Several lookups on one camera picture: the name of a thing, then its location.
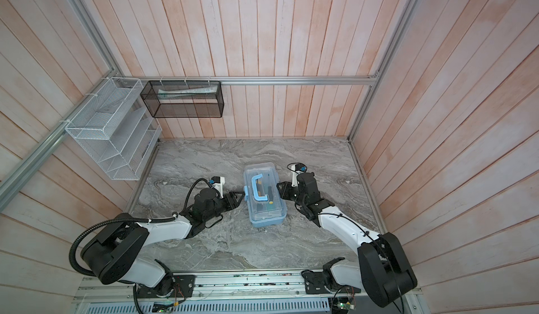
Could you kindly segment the blue plastic tool box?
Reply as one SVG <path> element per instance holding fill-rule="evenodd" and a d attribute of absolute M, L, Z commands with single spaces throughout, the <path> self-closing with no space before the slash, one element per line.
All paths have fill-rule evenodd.
<path fill-rule="evenodd" d="M 279 195 L 279 176 L 275 165 L 270 162 L 247 165 L 244 169 L 244 183 L 252 225 L 263 228 L 282 224 L 287 215 L 287 205 Z"/>

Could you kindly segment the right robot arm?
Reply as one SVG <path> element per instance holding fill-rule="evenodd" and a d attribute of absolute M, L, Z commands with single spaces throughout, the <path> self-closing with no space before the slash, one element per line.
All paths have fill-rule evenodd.
<path fill-rule="evenodd" d="M 295 182 L 279 182 L 277 188 L 280 197 L 293 201 L 308 220 L 355 251 L 356 262 L 338 258 L 326 265 L 325 274 L 332 283 L 364 290 L 381 308 L 418 286 L 399 239 L 390 232 L 379 234 L 365 228 L 321 197 L 313 173 L 299 174 Z"/>

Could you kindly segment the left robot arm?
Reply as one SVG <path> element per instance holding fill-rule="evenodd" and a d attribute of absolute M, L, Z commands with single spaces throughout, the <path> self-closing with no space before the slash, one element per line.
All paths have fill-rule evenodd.
<path fill-rule="evenodd" d="M 220 195 L 216 189 L 204 189 L 195 196 L 193 205 L 168 218 L 119 214 L 79 235 L 70 249 L 70 263 L 77 272 L 97 277 L 104 285 L 122 281 L 161 287 L 172 282 L 172 272 L 163 263 L 140 258 L 141 249 L 157 242 L 195 237 L 221 221 L 224 213 L 238 208 L 244 197 L 244 192 Z"/>

